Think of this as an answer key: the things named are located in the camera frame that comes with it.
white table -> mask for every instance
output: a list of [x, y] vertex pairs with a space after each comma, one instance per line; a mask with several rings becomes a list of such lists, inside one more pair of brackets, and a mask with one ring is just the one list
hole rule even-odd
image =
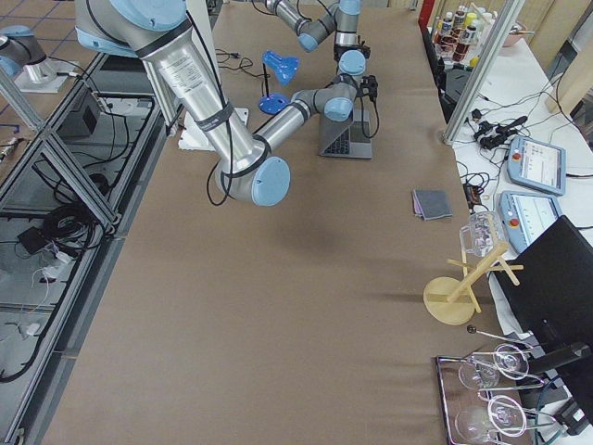
[[[500, 108], [499, 105], [515, 104], [521, 99], [530, 95], [536, 95], [546, 89], [553, 93], [552, 86], [543, 70], [539, 67], [529, 46], [524, 40], [509, 48], [502, 48], [495, 65], [488, 74], [480, 94], [487, 97], [485, 100], [480, 97], [475, 102], [475, 107], [483, 113], [487, 111], [484, 119], [490, 123], [509, 123], [520, 116], [529, 114], [525, 124], [529, 128], [530, 137], [562, 146], [567, 151], [567, 172], [572, 174], [593, 174], [593, 153], [587, 142], [578, 130], [562, 116], [562, 114], [551, 116], [546, 107], [548, 95], [541, 95], [525, 100], [523, 103], [511, 107]], [[480, 148], [473, 141], [473, 130], [469, 124], [465, 124], [461, 130], [457, 142], [454, 144], [456, 158], [465, 164], [469, 172], [487, 172], [492, 178], [498, 175], [498, 168], [480, 156]], [[482, 154], [490, 157], [492, 152], [483, 150]], [[499, 150], [494, 156], [494, 161], [501, 161], [504, 150]], [[460, 174], [466, 173], [463, 166], [459, 166]], [[497, 182], [490, 182], [485, 193], [482, 195], [483, 203], [490, 209], [495, 210], [498, 204], [500, 192], [504, 190], [530, 189], [513, 184], [509, 180], [506, 171], [506, 164], [500, 171], [500, 178]], [[566, 193], [559, 197], [562, 212], [577, 227], [593, 225], [593, 178], [571, 179], [567, 178]], [[583, 236], [593, 245], [593, 230], [583, 231]], [[514, 252], [509, 252], [508, 257], [514, 257]], [[497, 304], [497, 313], [503, 332], [520, 332], [519, 324], [511, 312], [508, 301], [505, 299], [502, 290], [496, 279], [490, 279], [490, 288], [493, 298]], [[561, 402], [548, 405], [544, 411], [553, 413], [561, 405]], [[542, 428], [542, 433], [548, 439], [556, 428], [548, 431]], [[593, 427], [587, 429], [577, 437], [564, 435], [556, 440], [559, 445], [589, 445], [593, 443]]]

laptop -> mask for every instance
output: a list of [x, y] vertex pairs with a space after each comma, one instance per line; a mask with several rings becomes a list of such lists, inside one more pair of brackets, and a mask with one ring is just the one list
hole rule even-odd
[[369, 112], [355, 109], [347, 120], [336, 122], [322, 115], [320, 155], [329, 158], [372, 159]]

black monitor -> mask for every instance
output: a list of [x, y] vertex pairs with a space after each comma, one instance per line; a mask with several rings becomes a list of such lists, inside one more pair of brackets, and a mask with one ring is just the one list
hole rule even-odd
[[[561, 216], [513, 261], [521, 284], [496, 273], [511, 309], [546, 353], [583, 342], [593, 349], [593, 247]], [[556, 368], [593, 424], [593, 356]]]

plug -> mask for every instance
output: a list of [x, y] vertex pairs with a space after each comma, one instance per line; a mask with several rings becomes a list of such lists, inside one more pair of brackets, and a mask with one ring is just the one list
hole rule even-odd
[[25, 330], [25, 334], [27, 334], [27, 336], [29, 336], [29, 337], [33, 337], [35, 334], [37, 334], [37, 331], [39, 331], [40, 327], [41, 327], [41, 325], [38, 323], [31, 323], [27, 326], [27, 329]]
[[22, 137], [11, 137], [6, 144], [1, 145], [3, 149], [0, 152], [0, 162], [2, 162], [5, 157], [9, 156], [10, 153], [15, 151], [22, 141], [24, 141]]
[[64, 252], [58, 252], [56, 254], [57, 263], [52, 266], [45, 266], [42, 269], [44, 279], [50, 283], [53, 283], [57, 278], [64, 272], [66, 266], [72, 262], [72, 257]]

tiled floor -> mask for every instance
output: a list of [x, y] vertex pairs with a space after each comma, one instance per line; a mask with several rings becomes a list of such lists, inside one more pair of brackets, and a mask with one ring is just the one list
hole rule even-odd
[[[11, 25], [25, 25], [35, 34], [50, 57], [76, 60], [88, 66], [95, 53], [82, 48], [76, 40], [74, 2], [56, 0], [0, 0], [0, 31]], [[36, 108], [37, 97], [31, 97]], [[19, 118], [0, 96], [0, 124], [20, 125]], [[0, 139], [10, 136], [12, 129], [0, 125]]]

